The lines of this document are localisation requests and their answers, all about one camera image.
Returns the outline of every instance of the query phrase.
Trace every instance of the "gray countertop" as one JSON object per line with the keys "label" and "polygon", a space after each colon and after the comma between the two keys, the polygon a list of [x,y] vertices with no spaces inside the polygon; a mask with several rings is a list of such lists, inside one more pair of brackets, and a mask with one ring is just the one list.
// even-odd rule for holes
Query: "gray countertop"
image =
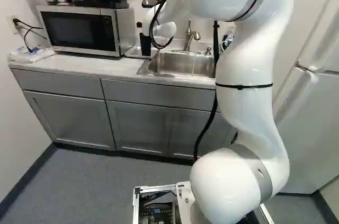
{"label": "gray countertop", "polygon": [[141,82],[184,87],[215,89],[213,79],[171,78],[137,75],[145,60],[133,58],[102,59],[57,54],[32,64],[20,64],[10,61],[10,68],[24,69],[46,73],[57,73],[72,76],[112,79],[129,82]]}

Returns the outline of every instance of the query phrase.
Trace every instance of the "sink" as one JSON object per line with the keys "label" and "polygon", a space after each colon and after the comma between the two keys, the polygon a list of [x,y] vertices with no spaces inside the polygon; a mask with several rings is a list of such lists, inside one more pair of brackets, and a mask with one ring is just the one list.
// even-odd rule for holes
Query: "sink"
{"label": "sink", "polygon": [[194,52],[158,52],[145,61],[138,75],[215,78],[214,59]]}

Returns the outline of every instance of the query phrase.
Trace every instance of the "refrigerator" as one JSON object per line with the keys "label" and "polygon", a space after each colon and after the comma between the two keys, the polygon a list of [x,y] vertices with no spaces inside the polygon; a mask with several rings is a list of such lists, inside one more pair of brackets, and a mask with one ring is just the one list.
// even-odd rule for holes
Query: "refrigerator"
{"label": "refrigerator", "polygon": [[290,159],[282,192],[312,194],[339,175],[339,4],[331,0],[273,100]]}

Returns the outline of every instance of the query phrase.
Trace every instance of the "faucet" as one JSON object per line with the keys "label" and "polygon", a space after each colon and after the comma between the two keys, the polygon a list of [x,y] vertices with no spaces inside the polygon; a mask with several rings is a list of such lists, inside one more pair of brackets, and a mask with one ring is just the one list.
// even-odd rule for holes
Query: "faucet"
{"label": "faucet", "polygon": [[201,36],[199,32],[191,30],[191,20],[189,19],[189,27],[186,30],[186,44],[184,51],[190,51],[193,38],[198,41],[201,39]]}

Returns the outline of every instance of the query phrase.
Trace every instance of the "baseboard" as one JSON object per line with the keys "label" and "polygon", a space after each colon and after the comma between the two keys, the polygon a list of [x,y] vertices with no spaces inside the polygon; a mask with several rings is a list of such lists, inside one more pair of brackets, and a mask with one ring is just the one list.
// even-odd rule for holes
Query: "baseboard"
{"label": "baseboard", "polygon": [[170,163],[170,164],[185,165],[185,166],[193,165],[193,160],[189,160],[189,159],[179,159],[179,158],[171,158],[171,157],[156,156],[156,155],[149,155],[149,154],[139,154],[139,153],[132,153],[132,152],[127,152],[127,151],[109,151],[109,150],[104,150],[104,149],[94,149],[94,148],[89,148],[89,147],[67,145],[67,144],[62,144],[62,143],[54,143],[54,144],[58,148],[65,149],[65,150],[71,150],[71,151],[79,151],[81,153],[104,155],[104,156],[110,156],[110,157],[142,159],[142,160],[149,160],[152,162]]}
{"label": "baseboard", "polygon": [[286,192],[279,192],[277,195],[279,196],[306,196],[306,197],[312,196],[312,194],[286,193]]}
{"label": "baseboard", "polygon": [[49,158],[57,150],[54,144],[51,144],[42,155],[33,163],[33,165],[26,171],[26,173],[20,178],[20,180],[14,185],[8,195],[0,202],[0,220],[3,218],[7,210],[17,199],[20,193],[30,183],[30,181],[36,176],[40,168],[49,160]]}
{"label": "baseboard", "polygon": [[339,220],[334,215],[331,208],[328,206],[326,200],[319,191],[312,194],[312,199],[317,205],[318,210],[322,213],[324,219],[329,224],[338,224]]}

